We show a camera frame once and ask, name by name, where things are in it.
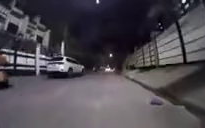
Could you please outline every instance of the light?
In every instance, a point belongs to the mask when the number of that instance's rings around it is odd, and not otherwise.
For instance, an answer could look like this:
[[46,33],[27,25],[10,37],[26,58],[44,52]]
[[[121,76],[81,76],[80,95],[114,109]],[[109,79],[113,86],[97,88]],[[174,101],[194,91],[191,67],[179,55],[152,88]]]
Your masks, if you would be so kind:
[[97,3],[97,4],[100,4],[100,0],[96,0],[96,3]]
[[112,57],[113,57],[113,54],[110,53],[110,54],[109,54],[109,57],[112,58]]
[[189,4],[186,4],[184,8],[185,8],[185,9],[188,9],[189,6],[190,6]]
[[185,4],[187,2],[187,0],[181,0],[182,4]]

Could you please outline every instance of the building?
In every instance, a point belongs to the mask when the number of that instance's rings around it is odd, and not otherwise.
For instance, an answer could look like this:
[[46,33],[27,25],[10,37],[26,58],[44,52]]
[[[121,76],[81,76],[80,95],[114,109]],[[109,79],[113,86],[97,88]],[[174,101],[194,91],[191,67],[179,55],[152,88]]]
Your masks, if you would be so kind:
[[7,5],[0,3],[0,30],[14,35],[22,34],[24,38],[49,46],[51,31],[41,23],[40,16],[30,20],[28,15],[16,7],[16,0],[11,0]]

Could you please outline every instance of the pillar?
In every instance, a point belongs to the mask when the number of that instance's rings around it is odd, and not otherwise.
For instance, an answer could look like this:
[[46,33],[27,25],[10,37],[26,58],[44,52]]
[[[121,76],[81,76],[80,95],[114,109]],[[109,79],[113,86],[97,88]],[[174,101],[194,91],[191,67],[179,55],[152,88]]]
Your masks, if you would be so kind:
[[36,44],[36,54],[35,54],[35,71],[36,71],[36,76],[40,74],[40,50],[41,50],[41,44],[37,43]]

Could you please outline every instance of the wall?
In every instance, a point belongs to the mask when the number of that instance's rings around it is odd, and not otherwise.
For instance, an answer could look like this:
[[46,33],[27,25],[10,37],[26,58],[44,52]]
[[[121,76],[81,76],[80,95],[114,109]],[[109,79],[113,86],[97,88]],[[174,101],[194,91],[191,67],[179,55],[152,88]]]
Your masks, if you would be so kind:
[[[8,61],[8,65],[5,67],[0,67],[0,70],[6,70],[9,72],[12,72],[12,74],[16,74],[14,72],[14,51],[9,50],[9,49],[2,49],[0,51],[3,56],[6,57]],[[47,62],[50,58],[46,57],[44,55],[41,55],[40,57],[40,70],[41,72],[46,71],[46,65]],[[17,72],[19,73],[31,73],[35,74],[35,55],[34,54],[29,54],[29,53],[24,53],[24,52],[18,52],[18,57],[17,57]]]
[[199,6],[180,19],[188,62],[205,60],[205,8]]
[[[187,62],[205,60],[205,7],[200,4],[179,20]],[[155,40],[136,50],[129,65],[148,67],[183,63],[179,34],[172,24]]]

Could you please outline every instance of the pole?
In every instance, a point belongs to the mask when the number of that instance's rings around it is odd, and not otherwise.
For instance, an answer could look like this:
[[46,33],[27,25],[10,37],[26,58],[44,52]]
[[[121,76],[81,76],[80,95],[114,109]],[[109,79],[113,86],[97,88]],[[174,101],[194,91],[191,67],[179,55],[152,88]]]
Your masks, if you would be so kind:
[[62,44],[61,44],[61,55],[65,56],[65,41],[62,41]]
[[186,64],[187,63],[187,55],[186,55],[186,49],[185,49],[185,45],[184,45],[184,38],[182,36],[181,27],[180,27],[178,20],[175,21],[175,25],[177,27],[177,32],[178,32],[179,39],[180,39],[180,45],[181,45],[182,56],[183,56],[183,63]]
[[35,54],[36,76],[38,76],[40,74],[40,49],[41,49],[41,44],[37,43],[37,45],[36,45],[36,54]]

